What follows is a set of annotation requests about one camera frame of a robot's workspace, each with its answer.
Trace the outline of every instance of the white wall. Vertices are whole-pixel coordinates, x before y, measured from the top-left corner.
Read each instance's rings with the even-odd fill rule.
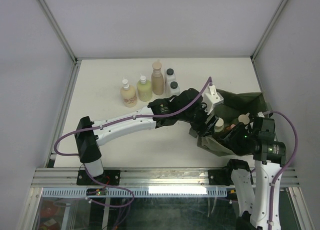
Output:
[[[250,56],[281,0],[46,0],[77,57]]]
[[[286,113],[299,135],[295,161],[313,221],[320,229],[320,0],[290,0],[260,52],[256,68],[274,110]],[[292,151],[290,127],[277,124]]]
[[[16,229],[72,62],[36,0],[0,0],[0,229]]]

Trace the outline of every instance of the bottle label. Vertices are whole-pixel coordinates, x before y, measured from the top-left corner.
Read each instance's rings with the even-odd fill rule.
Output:
[[[127,104],[132,104],[136,101],[137,99],[137,95],[135,94],[134,97],[130,98],[130,99],[124,99],[123,101]]]

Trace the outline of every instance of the white table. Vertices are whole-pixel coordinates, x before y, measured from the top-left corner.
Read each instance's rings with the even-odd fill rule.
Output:
[[[136,111],[148,103],[139,101],[133,108],[123,105],[122,78],[136,86],[140,73],[151,79],[156,59],[83,60],[76,80],[63,134],[76,129],[79,119],[104,120]],[[217,88],[234,93],[259,92],[260,88],[250,58],[177,58],[161,59],[162,72],[175,70],[181,91],[190,87],[200,91],[211,76]],[[165,95],[153,95],[151,101]],[[217,157],[197,147],[189,135],[190,124],[144,130],[112,140],[100,148],[104,167],[222,167],[231,156]],[[63,153],[77,153],[75,138],[64,139],[58,148]],[[242,157],[254,166],[252,156]],[[79,167],[77,156],[57,156],[54,167]]]

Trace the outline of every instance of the beige bottle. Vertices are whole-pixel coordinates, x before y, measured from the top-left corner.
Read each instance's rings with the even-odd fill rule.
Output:
[[[151,76],[152,91],[156,95],[162,95],[164,93],[164,76],[161,73],[162,64],[158,60],[152,64],[153,73]]]
[[[150,80],[144,75],[141,75],[140,80],[136,84],[138,90],[139,99],[143,102],[147,102],[152,98],[152,86]]]
[[[123,103],[126,107],[134,107],[138,100],[136,95],[136,90],[132,85],[129,85],[129,82],[127,79],[122,80],[123,87],[120,90],[121,97],[123,100]]]

